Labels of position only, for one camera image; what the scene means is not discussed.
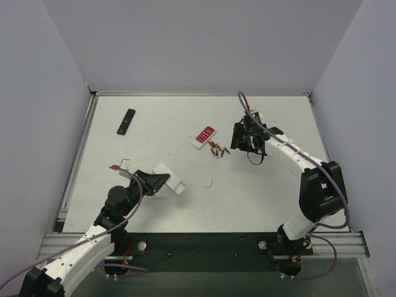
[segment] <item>purple cable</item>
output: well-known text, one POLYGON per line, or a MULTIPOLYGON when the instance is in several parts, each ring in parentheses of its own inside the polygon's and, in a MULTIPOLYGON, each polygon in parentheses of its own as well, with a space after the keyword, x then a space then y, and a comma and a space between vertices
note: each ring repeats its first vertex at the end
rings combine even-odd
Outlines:
POLYGON ((278 270, 279 272, 281 272, 282 275, 285 276, 286 278, 290 278, 290 279, 293 279, 293 280, 315 280, 315 279, 317 279, 317 278, 321 278, 321 277, 324 277, 324 276, 328 275, 329 273, 331 273, 331 271, 334 270, 335 264, 337 263, 337 252, 336 252, 336 250, 335 250, 335 246, 334 246, 328 239, 326 239, 326 238, 324 238, 324 237, 321 237, 321 236, 318 236, 318 235, 313 235, 313 234, 310 234, 310 236, 315 237, 315 238, 319 238, 319 239, 321 239, 321 240, 324 240, 326 243, 328 243, 328 244, 332 247, 333 252, 334 252, 334 260, 333 260, 332 265, 330 266, 330 268, 328 269, 328 271, 322 272, 322 273, 317 274, 317 275, 313 275, 313 276, 311 276, 311 277, 291 277, 290 275, 284 274, 283 272, 279 271, 279 266, 280 266, 280 265, 279 265, 280 262, 279 262, 279 263, 277 264, 277 270, 278 270))
POLYGON ((118 268, 125 268, 125 269, 134 269, 134 270, 140 270, 141 272, 136 272, 136 273, 128 273, 125 275, 117 275, 117 278, 128 278, 128 277, 136 277, 138 275, 143 275, 143 274, 149 274, 150 271, 141 268, 141 267, 135 267, 135 266, 130 266, 130 265, 122 265, 122 264, 99 264, 97 267, 118 267, 118 268))
MULTIPOLYGON (((32 265, 29 265, 28 267, 26 267, 26 268, 24 268, 24 269, 22 269, 22 270, 16 272, 15 274, 11 275, 4 283, 2 283, 2 284, 0 285, 0 291, 1 291, 10 281, 12 281, 13 279, 15 279, 15 277, 18 277, 20 274, 22 274, 22 273, 28 271, 29 269, 32 269, 34 266, 40 265, 41 263, 44 263, 44 262, 46 262, 46 261, 48 261, 48 260, 51 260, 51 259, 53 259, 53 258, 55 258, 55 257, 57 257, 57 256, 59 256, 59 255, 61 255, 61 254, 63 254, 63 253, 65 253, 65 252, 68 252, 68 251, 70 251, 71 249, 76 248, 77 246, 81 246, 81 245, 83 245, 83 244, 85 244, 85 243, 87 243, 87 242, 89 242, 89 241, 91 241, 91 240, 97 239, 98 237, 101 237, 101 236, 103 236, 103 235, 105 235, 105 234, 108 234, 108 233, 110 233, 110 232, 113 232, 114 230, 116 230, 116 229, 118 229, 119 227, 123 226, 126 222, 128 222, 128 221, 132 218, 132 216, 137 212, 138 208, 140 207, 140 204, 142 203, 142 199, 143 199, 143 187, 142 187, 140 181, 139 181, 132 173, 130 173, 128 170, 122 169, 122 168, 120 168, 120 167, 118 167, 118 166, 110 166, 109 168, 110 168, 110 169, 113 169, 113 170, 122 171, 122 172, 128 174, 131 178, 133 178, 133 179, 137 182, 137 185, 139 186, 139 191, 140 191, 139 201, 138 201, 138 203, 136 204, 136 206, 135 206, 135 208, 133 209, 133 211, 129 214, 129 216, 126 217, 126 219, 123 220, 120 224, 118 224, 118 225, 116 225, 116 226, 110 228, 109 230, 106 230, 106 231, 104 231, 104 232, 102 232, 102 233, 100 233, 100 234, 97 234, 97 235, 95 235, 95 236, 92 236, 91 238, 86 239, 86 240, 83 240, 83 241, 81 241, 81 242, 79 242, 79 243, 75 243, 75 244, 73 244, 72 246, 68 246, 67 248, 63 249, 62 251, 59 251, 59 252, 57 252, 57 253, 55 253, 55 254, 53 254, 53 255, 51 255, 51 256, 48 256, 48 257, 46 257, 46 258, 44 258, 44 259, 42 259, 42 260, 39 260, 39 261, 33 263, 32 265)), ((0 297, 17 297, 17 296, 18 296, 18 294, 9 295, 9 296, 0 296, 0 297)))
POLYGON ((292 149, 294 152, 296 152, 299 156, 301 156, 302 158, 304 158, 305 160, 307 160, 308 162, 312 163, 313 165, 315 165, 316 167, 318 167, 319 170, 321 170, 323 172, 323 174, 325 175, 325 177, 330 181, 330 183, 332 184, 332 186, 334 187, 334 189, 336 190, 337 194, 341 197, 342 200, 342 204, 344 206, 344 210, 345 210, 345 223, 339 226, 330 226, 330 225, 326 225, 323 223, 318 223, 316 224, 316 226, 323 226, 326 228, 330 228, 330 229, 342 229, 346 226, 348 226, 349 224, 349 219, 350 219, 350 214, 349 214, 349 208, 348 208, 348 203, 347 200, 345 199, 345 196, 343 194, 343 192, 341 191, 340 187, 337 185, 337 183, 334 181, 334 179, 328 174, 328 172, 320 166, 320 164, 316 163, 313 159, 309 158, 308 156, 305 156, 303 153, 301 153, 299 150, 297 150, 294 146, 292 146, 289 143, 285 143, 285 141, 281 140, 279 137, 277 137, 274 133, 272 133, 271 131, 269 131, 266 127, 264 127, 258 120, 256 120, 254 118, 254 116, 252 116, 252 114, 250 113, 249 109, 247 108, 246 105, 248 105, 248 101, 246 100, 246 97, 244 95, 243 92, 239 91, 238 92, 238 98, 239 101, 242 104, 243 109, 245 110, 245 113, 251 117, 251 119, 261 128, 263 129, 266 133, 268 133, 271 137, 273 137, 275 140, 279 141, 281 144, 285 144, 287 147, 289 147, 290 149, 292 149))

